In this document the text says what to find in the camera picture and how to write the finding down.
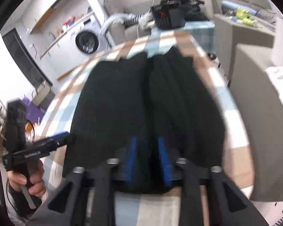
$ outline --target table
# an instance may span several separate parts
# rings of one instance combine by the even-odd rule
[[[215,24],[211,21],[187,21],[184,27],[174,31],[184,30],[189,32],[196,40],[199,46],[207,53],[215,53]],[[151,36],[158,36],[165,30],[157,27],[152,28]]]
[[[216,100],[226,127],[222,167],[237,186],[249,194],[253,185],[254,170],[242,118],[218,70],[195,38],[186,31],[166,31],[160,33],[159,37],[141,37],[135,41],[120,44],[110,52],[101,52],[90,58],[67,78],[36,131],[38,137],[70,131],[84,83],[99,61],[117,61],[120,57],[130,58],[141,51],[146,51],[150,57],[167,52],[173,45],[176,45],[184,56],[193,56],[196,73]],[[43,179],[49,194],[61,182],[65,151],[66,147],[61,147],[50,156],[41,159],[45,170]],[[115,195],[116,225],[178,225],[179,208],[180,188],[174,188],[164,195],[132,195],[120,192]]]

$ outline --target blue pillow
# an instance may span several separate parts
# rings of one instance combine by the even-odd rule
[[[256,15],[257,14],[257,11],[255,9],[252,9],[250,7],[243,6],[243,5],[240,5],[238,3],[231,2],[231,1],[224,0],[224,1],[221,2],[221,5],[222,5],[223,8],[230,9],[230,10],[232,10],[234,12],[236,11],[236,8],[240,7],[242,9],[248,10],[250,12],[250,14],[252,14],[252,15]]]

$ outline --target washing machine door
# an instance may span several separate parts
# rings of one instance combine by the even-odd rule
[[[94,53],[99,47],[99,40],[92,31],[83,30],[77,34],[75,44],[80,51],[90,54]]]

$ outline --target hand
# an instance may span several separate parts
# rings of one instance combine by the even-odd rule
[[[45,184],[42,179],[44,174],[43,163],[39,160],[37,165],[37,170],[30,176],[29,180],[33,184],[32,187],[28,189],[29,194],[41,197],[46,192]],[[20,185],[26,184],[26,177],[23,174],[16,173],[14,171],[8,171],[8,180],[11,184],[11,187],[20,192]]]

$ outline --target faucet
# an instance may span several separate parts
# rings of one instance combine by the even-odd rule
[[[50,36],[50,34],[52,35],[52,37],[53,37],[53,40],[55,40],[56,39],[56,36],[50,31],[50,32],[48,32],[48,36]]]

